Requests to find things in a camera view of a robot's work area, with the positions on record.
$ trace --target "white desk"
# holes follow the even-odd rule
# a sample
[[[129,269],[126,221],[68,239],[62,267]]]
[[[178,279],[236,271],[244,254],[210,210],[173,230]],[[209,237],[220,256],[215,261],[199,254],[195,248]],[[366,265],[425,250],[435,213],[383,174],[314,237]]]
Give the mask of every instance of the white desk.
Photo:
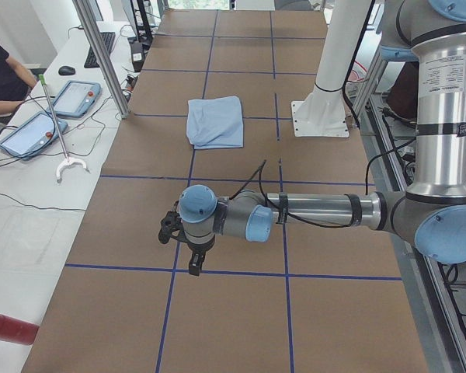
[[[115,31],[118,39],[111,54],[119,82],[128,70],[133,70],[130,48],[126,37],[119,37],[125,23],[100,23],[101,31]],[[123,34],[130,29],[125,27]],[[102,92],[95,105],[81,120],[68,120],[69,127],[81,123],[100,107],[110,91],[99,68],[84,69],[83,64],[89,45],[84,31],[71,30],[71,38],[45,73],[51,95],[55,95],[68,80],[99,82]],[[60,76],[59,67],[67,64],[76,69],[72,76]],[[43,96],[38,84],[32,96]],[[39,101],[47,107],[45,100]],[[33,102],[24,104],[12,118],[10,125],[20,125],[40,108]],[[92,154],[83,158],[90,170],[81,166],[65,169],[60,185],[55,169],[63,155],[39,156],[30,161],[19,161],[0,168],[0,192],[6,193],[25,204],[41,207],[86,209],[95,188],[100,169],[105,161],[119,125],[119,114],[110,99],[95,115],[106,125]],[[68,150],[86,154],[92,147],[101,124],[88,120],[85,125],[65,135]],[[2,137],[9,130],[4,130]],[[61,153],[58,141],[45,151]],[[0,150],[0,159],[8,156]],[[82,212],[39,211],[20,207],[17,203],[0,196],[0,313],[41,324],[48,302],[54,291],[61,269],[83,218]],[[30,347],[0,341],[0,373],[21,370]]]

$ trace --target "person's arm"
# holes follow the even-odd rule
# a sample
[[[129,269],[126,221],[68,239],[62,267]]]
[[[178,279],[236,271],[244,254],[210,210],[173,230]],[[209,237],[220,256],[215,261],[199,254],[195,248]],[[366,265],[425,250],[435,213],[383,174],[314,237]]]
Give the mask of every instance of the person's arm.
[[[23,101],[0,101],[0,115],[13,113]]]
[[[25,68],[19,61],[17,61],[15,58],[9,56],[5,62],[9,64],[10,68],[14,70],[14,72],[17,74],[17,76],[20,77],[20,79],[25,82],[30,88],[33,88],[37,80],[35,79],[34,75],[31,74],[31,71],[29,71],[27,68]]]

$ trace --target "blue joint cap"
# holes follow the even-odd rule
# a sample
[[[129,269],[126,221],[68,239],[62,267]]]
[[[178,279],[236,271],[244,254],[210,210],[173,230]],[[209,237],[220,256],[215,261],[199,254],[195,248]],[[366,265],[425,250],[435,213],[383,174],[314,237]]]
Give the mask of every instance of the blue joint cap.
[[[408,48],[396,48],[380,46],[380,56],[389,62],[413,62],[418,61],[418,57]]]
[[[444,264],[466,261],[466,205],[445,207],[431,214],[416,231],[418,251]]]
[[[252,210],[245,228],[245,238],[250,242],[265,242],[270,237],[273,212],[258,204]]]
[[[187,223],[200,223],[216,210],[217,198],[212,190],[204,185],[186,188],[179,198],[179,214]]]
[[[429,0],[429,4],[445,18],[466,22],[466,0]]]

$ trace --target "blue cloth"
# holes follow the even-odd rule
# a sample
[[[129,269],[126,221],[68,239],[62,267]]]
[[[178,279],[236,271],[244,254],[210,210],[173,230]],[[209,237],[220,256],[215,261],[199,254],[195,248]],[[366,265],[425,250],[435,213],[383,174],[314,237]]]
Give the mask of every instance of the blue cloth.
[[[188,101],[186,136],[195,149],[243,148],[240,99],[229,96]]]

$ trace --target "person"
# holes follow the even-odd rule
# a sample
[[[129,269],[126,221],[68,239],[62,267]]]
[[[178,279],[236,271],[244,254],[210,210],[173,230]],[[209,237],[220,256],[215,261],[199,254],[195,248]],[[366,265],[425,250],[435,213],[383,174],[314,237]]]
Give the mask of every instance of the person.
[[[0,46],[0,115],[14,112],[37,80]]]

